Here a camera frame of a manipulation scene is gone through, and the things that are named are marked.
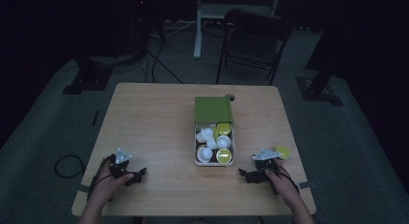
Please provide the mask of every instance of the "open tin lid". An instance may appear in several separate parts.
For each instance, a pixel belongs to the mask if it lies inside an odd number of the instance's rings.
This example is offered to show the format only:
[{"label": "open tin lid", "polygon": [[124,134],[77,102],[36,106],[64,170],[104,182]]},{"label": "open tin lid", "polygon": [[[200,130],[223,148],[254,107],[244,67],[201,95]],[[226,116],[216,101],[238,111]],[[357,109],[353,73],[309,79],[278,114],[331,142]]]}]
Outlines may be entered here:
[{"label": "open tin lid", "polygon": [[195,97],[196,123],[232,123],[231,99],[228,97]]}]

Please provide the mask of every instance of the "white stand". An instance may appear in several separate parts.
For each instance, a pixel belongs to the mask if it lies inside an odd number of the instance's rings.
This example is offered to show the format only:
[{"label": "white stand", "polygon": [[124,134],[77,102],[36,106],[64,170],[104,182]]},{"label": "white stand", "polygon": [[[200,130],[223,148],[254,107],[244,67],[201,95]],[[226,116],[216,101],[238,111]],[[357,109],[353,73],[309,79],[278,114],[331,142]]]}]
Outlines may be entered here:
[{"label": "white stand", "polygon": [[207,4],[202,3],[202,0],[198,0],[196,40],[193,57],[200,59],[202,55],[202,18],[223,19],[225,14],[232,9],[244,9],[260,14],[274,14],[276,12],[277,1],[278,0],[273,0],[271,6],[258,6],[244,4]]}]

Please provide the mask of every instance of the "forearm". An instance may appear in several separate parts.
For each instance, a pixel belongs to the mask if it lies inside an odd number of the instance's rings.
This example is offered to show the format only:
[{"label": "forearm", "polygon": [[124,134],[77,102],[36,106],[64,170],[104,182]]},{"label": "forearm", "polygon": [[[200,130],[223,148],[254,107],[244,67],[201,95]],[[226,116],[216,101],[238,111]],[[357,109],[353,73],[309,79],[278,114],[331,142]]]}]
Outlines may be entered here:
[{"label": "forearm", "polygon": [[101,205],[95,205],[93,203],[88,203],[82,212],[81,218],[79,219],[78,224],[99,224],[101,223],[102,216]]},{"label": "forearm", "polygon": [[313,218],[301,198],[294,201],[289,208],[295,224],[314,224]]}]

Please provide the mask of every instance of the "chair back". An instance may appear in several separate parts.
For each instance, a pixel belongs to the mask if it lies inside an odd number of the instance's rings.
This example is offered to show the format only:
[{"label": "chair back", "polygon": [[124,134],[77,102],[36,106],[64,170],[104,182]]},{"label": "chair back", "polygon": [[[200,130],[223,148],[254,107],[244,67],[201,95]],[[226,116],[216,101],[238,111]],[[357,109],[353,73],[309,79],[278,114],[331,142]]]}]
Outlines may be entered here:
[{"label": "chair back", "polygon": [[292,32],[292,25],[284,18],[269,14],[256,14],[242,9],[228,11],[223,23],[226,32],[229,32],[229,25],[233,24],[253,35],[268,36],[282,42],[286,42]]}]

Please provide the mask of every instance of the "human hand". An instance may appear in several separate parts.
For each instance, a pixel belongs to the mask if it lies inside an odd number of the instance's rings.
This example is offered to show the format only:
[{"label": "human hand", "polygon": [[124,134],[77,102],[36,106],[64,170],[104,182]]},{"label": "human hand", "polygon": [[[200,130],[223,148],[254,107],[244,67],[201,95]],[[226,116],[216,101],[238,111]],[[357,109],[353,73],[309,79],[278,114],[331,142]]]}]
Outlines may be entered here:
[{"label": "human hand", "polygon": [[127,181],[134,177],[133,174],[125,174],[122,177],[115,179],[111,175],[111,170],[109,165],[111,163],[110,159],[102,159],[102,162],[105,163],[102,165],[102,169],[99,173],[99,176],[96,180],[96,185],[93,192],[88,200],[88,203],[93,204],[98,208],[102,208],[105,204],[114,197],[115,192]]},{"label": "human hand", "polygon": [[[286,174],[286,170],[283,168],[283,163],[276,158],[273,160],[278,165],[279,171]],[[267,175],[267,177],[274,183],[277,192],[283,197],[283,200],[288,207],[291,208],[300,202],[301,197],[293,183],[288,178],[280,174],[276,175],[273,171],[268,169],[265,169],[264,172],[265,175]]]}]

